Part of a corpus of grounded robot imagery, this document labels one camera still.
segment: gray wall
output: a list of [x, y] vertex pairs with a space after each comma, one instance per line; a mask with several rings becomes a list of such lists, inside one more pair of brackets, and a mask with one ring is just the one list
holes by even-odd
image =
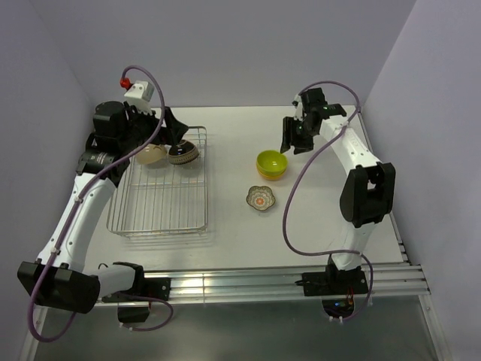
[[17, 269], [35, 260], [65, 207], [92, 107], [29, 2], [0, 2], [0, 34], [0, 354], [11, 360], [29, 299]]
[[329, 78], [365, 100], [414, 2], [31, 0], [95, 102], [120, 97], [119, 72], [138, 63], [181, 106], [288, 105]]
[[398, 170], [395, 215], [455, 355], [481, 344], [481, 2], [418, 0], [364, 115]]

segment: metal wire rack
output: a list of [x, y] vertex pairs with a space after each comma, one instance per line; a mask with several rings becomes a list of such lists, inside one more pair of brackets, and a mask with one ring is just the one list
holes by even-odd
[[199, 150], [185, 165], [162, 159], [141, 165], [133, 157], [107, 216], [107, 228], [125, 237], [203, 232], [207, 228], [207, 130], [189, 127], [184, 139]]

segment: tabletop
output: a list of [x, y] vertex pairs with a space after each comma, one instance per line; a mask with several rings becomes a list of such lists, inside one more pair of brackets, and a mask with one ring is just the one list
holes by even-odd
[[[353, 106], [346, 106], [350, 114]], [[288, 169], [282, 179], [268, 181], [256, 171], [257, 155], [278, 150], [283, 118], [293, 107], [174, 108], [175, 117], [189, 126], [207, 128], [208, 227], [194, 235], [124, 238], [107, 230], [108, 205], [98, 222], [86, 257], [86, 271], [100, 262], [133, 262], [146, 270], [208, 270], [226, 268], [325, 265], [327, 256], [305, 257], [284, 243], [282, 217], [292, 185], [313, 152], [286, 153]], [[365, 140], [361, 121], [351, 126]], [[315, 149], [325, 140], [314, 138]], [[377, 154], [383, 161], [382, 154]], [[346, 174], [332, 149], [320, 154], [305, 174], [292, 202], [287, 230], [300, 250], [338, 249], [344, 219], [339, 197]], [[246, 203], [253, 185], [269, 186], [276, 204], [258, 212]], [[374, 230], [365, 251], [373, 263], [403, 262], [390, 217]]]

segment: cable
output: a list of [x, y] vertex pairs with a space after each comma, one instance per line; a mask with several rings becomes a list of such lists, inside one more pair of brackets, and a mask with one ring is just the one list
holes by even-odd
[[93, 185], [99, 179], [101, 179], [101, 177], [103, 175], [107, 174], [111, 169], [113, 169], [113, 168], [117, 167], [118, 165], [124, 163], [126, 160], [133, 157], [135, 154], [137, 154], [141, 150], [143, 150], [148, 144], [150, 144], [152, 142], [152, 140], [159, 133], [160, 128], [163, 124], [164, 115], [165, 115], [165, 101], [164, 101], [164, 95], [162, 93], [162, 90], [160, 89], [159, 83], [157, 83], [157, 80], [154, 78], [154, 76], [150, 72], [148, 72], [148, 70], [146, 70], [145, 68], [143, 68], [139, 65], [130, 65], [127, 68], [125, 68], [122, 72], [122, 79], [124, 79], [126, 77], [127, 71], [132, 70], [132, 69], [139, 70], [139, 71], [143, 72], [152, 81], [154, 87], [157, 90], [157, 93], [159, 94], [160, 108], [161, 108], [159, 123], [157, 124], [157, 127], [154, 130], [154, 132], [152, 133], [152, 135], [140, 147], [134, 149], [132, 152], [130, 152], [126, 156], [123, 156], [122, 158], [118, 159], [116, 162], [113, 162], [112, 164], [110, 164], [107, 167], [105, 167], [104, 169], [102, 169], [80, 191], [80, 193], [78, 195], [78, 198], [77, 198], [77, 201], [74, 203], [74, 205], [72, 206], [72, 209], [70, 210], [70, 213], [67, 216], [67, 220], [65, 221], [64, 226], [62, 227], [62, 230], [59, 233], [59, 237], [57, 238], [57, 241], [55, 243], [54, 248], [52, 249], [52, 253], [50, 254], [50, 257], [48, 258], [47, 263], [45, 264], [44, 269], [42, 270], [42, 273], [40, 274], [40, 277], [38, 278], [37, 283], [35, 284], [35, 286], [33, 288], [33, 291], [32, 291], [32, 294], [30, 296], [29, 309], [28, 309], [28, 312], [27, 312], [27, 323], [28, 323], [28, 326], [29, 326], [29, 331], [32, 334], [32, 336], [40, 342], [53, 342], [53, 341], [56, 341], [59, 338], [61, 338], [65, 334], [65, 332], [67, 331], [68, 327], [70, 327], [72, 321], [75, 318], [75, 313], [73, 313], [71, 315], [70, 319], [68, 320], [65, 328], [58, 335], [48, 338], [48, 337], [44, 337], [44, 336], [40, 335], [37, 332], [37, 329], [35, 328], [35, 323], [34, 323], [34, 320], [33, 320], [33, 311], [34, 311], [34, 308], [35, 308], [35, 300], [37, 299], [38, 291], [39, 291], [42, 283], [44, 282], [44, 279], [45, 279], [45, 277], [48, 273], [49, 268], [53, 265], [53, 262], [55, 261], [55, 258], [57, 257], [57, 251], [62, 246], [63, 241], [65, 240], [65, 236], [67, 235], [67, 232], [69, 231], [72, 223], [74, 222], [74, 218], [77, 215], [77, 211], [78, 211], [80, 205], [82, 204], [83, 197], [85, 197], [85, 195], [92, 189]]
[[[347, 85], [344, 85], [342, 83], [339, 83], [337, 81], [332, 81], [332, 80], [324, 80], [324, 81], [317, 81], [315, 83], [312, 83], [308, 86], [306, 86], [305, 88], [303, 88], [303, 90], [301, 90], [299, 92], [299, 94], [302, 94], [303, 92], [305, 92], [306, 90], [308, 90], [309, 88], [315, 86], [315, 85], [320, 85], [320, 84], [334, 84], [334, 85], [338, 85], [344, 89], [346, 89], [348, 92], [350, 92], [352, 94], [352, 96], [354, 96], [354, 99], [355, 99], [355, 110], [354, 112], [351, 114], [351, 116], [347, 119], [347, 123], [351, 123], [351, 120], [354, 119], [354, 117], [361, 112], [361, 103], [359, 101], [359, 97], [357, 96], [357, 94], [354, 92], [354, 90], [352, 90], [351, 88], [349, 88]], [[306, 162], [306, 164], [304, 165], [304, 167], [302, 168], [301, 170], [301, 173], [299, 173], [299, 176], [298, 176], [298, 179], [294, 182], [294, 186], [292, 186], [292, 189], [291, 189], [291, 193], [289, 194], [289, 197], [287, 199], [287, 203], [286, 203], [286, 207], [284, 208], [284, 215], [283, 215], [283, 236], [284, 236], [284, 241], [286, 242], [286, 245], [287, 247], [294, 253], [297, 253], [297, 254], [300, 254], [301, 256], [330, 256], [332, 254], [336, 254], [336, 253], [351, 253], [351, 254], [358, 254], [359, 256], [361, 256], [363, 258], [364, 261], [366, 261], [366, 263], [368, 264], [368, 267], [369, 267], [369, 272], [370, 272], [370, 279], [369, 279], [369, 287], [368, 287], [368, 294], [366, 295], [366, 298], [365, 300], [363, 301], [363, 303], [361, 304], [361, 306], [359, 307], [358, 310], [354, 311], [350, 316], [344, 318], [343, 320], [351, 320], [352, 318], [354, 318], [355, 316], [357, 316], [359, 314], [359, 312], [361, 312], [364, 308], [366, 308], [366, 306], [368, 305], [369, 303], [369, 298], [371, 297], [371, 293], [373, 291], [373, 283], [374, 283], [374, 268], [373, 268], [373, 265], [372, 263], [369, 261], [369, 259], [364, 255], [362, 254], [361, 252], [358, 252], [357, 250], [325, 250], [323, 252], [304, 252], [304, 251], [301, 251], [301, 250], [298, 250], [296, 249], [292, 244], [291, 242], [289, 241], [289, 237], [287, 236], [287, 215], [289, 213], [289, 207], [291, 206], [291, 203], [292, 203], [292, 199], [294, 198], [294, 194], [295, 194], [295, 191], [297, 190], [297, 188], [299, 187], [299, 184], [302, 180], [302, 177], [305, 175], [306, 171], [308, 170], [308, 168], [310, 167], [310, 165], [313, 163], [314, 159], [317, 158], [317, 156], [322, 153], [324, 150], [326, 150], [327, 148], [329, 148], [337, 139], [341, 138], [344, 133], [346, 132], [346, 129], [347, 129], [347, 125], [343, 126], [339, 132], [339, 134], [337, 134], [335, 137], [333, 137], [330, 141], [328, 141], [326, 144], [324, 144], [322, 147], [320, 147], [310, 158], [309, 160]]]
[[168, 309], [170, 310], [170, 313], [167, 317], [167, 320], [165, 320], [164, 322], [162, 322], [159, 325], [154, 326], [154, 327], [146, 327], [145, 329], [143, 329], [143, 328], [140, 328], [140, 327], [130, 327], [130, 326], [125, 325], [124, 323], [122, 324], [123, 327], [125, 327], [127, 329], [130, 329], [131, 331], [137, 331], [137, 332], [155, 331], [156, 329], [160, 329], [163, 326], [165, 326], [167, 323], [169, 323], [171, 318], [174, 316], [174, 308], [172, 307], [172, 305], [170, 303], [168, 303], [167, 301], [164, 301], [163, 299], [156, 299], [156, 298], [153, 298], [153, 297], [133, 296], [133, 295], [127, 295], [125, 293], [117, 293], [117, 294], [121, 295], [123, 297], [127, 297], [129, 299], [135, 300], [135, 301], [148, 301], [149, 303], [160, 302], [163, 305], [166, 305], [168, 307]]

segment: floral pattern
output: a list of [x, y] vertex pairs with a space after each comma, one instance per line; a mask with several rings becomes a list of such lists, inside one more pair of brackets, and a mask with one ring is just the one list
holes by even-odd
[[266, 211], [274, 205], [276, 197], [274, 197], [272, 189], [267, 186], [252, 186], [249, 189], [246, 201], [257, 211]]

